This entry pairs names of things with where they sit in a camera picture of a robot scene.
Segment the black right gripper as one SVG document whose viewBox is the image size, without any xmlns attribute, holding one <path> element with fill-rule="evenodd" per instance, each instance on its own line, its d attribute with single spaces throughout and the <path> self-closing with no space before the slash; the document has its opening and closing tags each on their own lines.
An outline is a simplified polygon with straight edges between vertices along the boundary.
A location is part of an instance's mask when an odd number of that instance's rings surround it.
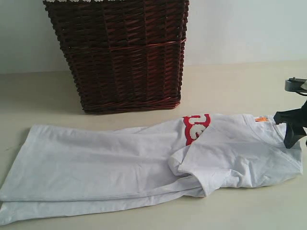
<svg viewBox="0 0 307 230">
<path fill-rule="evenodd" d="M 276 124 L 286 123 L 283 143 L 287 149 L 292 148 L 295 143 L 307 135 L 304 130 L 307 128 L 307 101 L 299 109 L 276 112 L 273 118 Z"/>
</svg>

